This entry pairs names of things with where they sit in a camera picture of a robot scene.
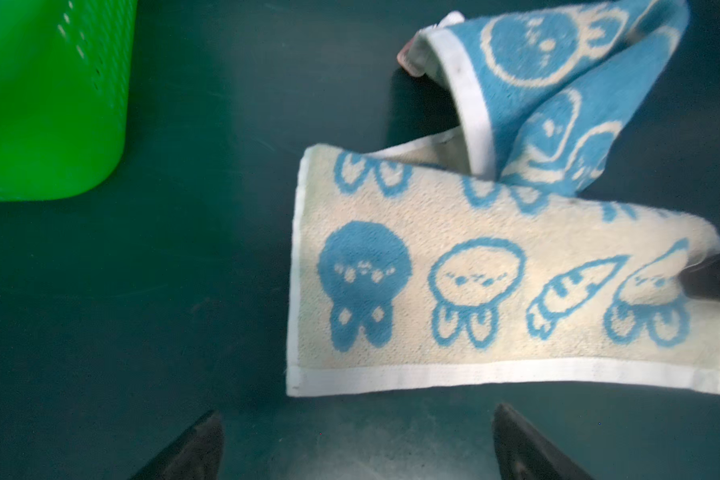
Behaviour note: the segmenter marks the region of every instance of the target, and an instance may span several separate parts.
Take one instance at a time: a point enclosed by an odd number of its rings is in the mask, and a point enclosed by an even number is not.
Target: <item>folded towel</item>
[[[388,160],[305,153],[289,395],[552,380],[720,393],[720,303],[677,280],[720,252],[711,225],[390,161],[439,164],[458,139]]]
[[[451,89],[472,175],[571,196],[603,172],[687,22],[683,0],[453,12],[398,60]]]

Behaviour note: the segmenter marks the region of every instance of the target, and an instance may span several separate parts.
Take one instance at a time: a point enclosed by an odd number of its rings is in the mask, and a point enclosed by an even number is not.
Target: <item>blue and beige towel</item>
[[[623,0],[420,31],[402,62],[451,89],[462,125],[375,154],[305,152],[288,394],[556,380],[720,393],[720,303],[677,279],[720,252],[714,227],[573,198],[686,16]]]

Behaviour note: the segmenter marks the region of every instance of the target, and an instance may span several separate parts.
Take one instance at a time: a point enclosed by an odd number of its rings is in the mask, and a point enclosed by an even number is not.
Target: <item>terry cloth fabric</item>
[[[579,380],[720,394],[720,303],[677,274],[705,220],[435,168],[459,130],[298,173],[287,392]]]
[[[472,175],[573,196],[603,172],[687,22],[683,0],[452,12],[398,61],[451,90]]]

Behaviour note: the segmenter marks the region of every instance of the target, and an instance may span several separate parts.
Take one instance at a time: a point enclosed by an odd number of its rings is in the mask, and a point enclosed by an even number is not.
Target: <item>green basket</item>
[[[0,0],[0,200],[80,194],[125,141],[136,0]]]

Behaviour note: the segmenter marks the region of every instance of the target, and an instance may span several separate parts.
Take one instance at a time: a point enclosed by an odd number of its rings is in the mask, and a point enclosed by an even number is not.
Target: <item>table surface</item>
[[[556,5],[142,0],[126,151],[68,200],[0,204],[0,478],[127,478],[208,408],[222,478],[498,478],[511,402],[593,476],[720,478],[720,396],[595,383],[285,396],[298,161],[457,124],[394,60],[417,28]],[[586,197],[720,229],[720,1]]]

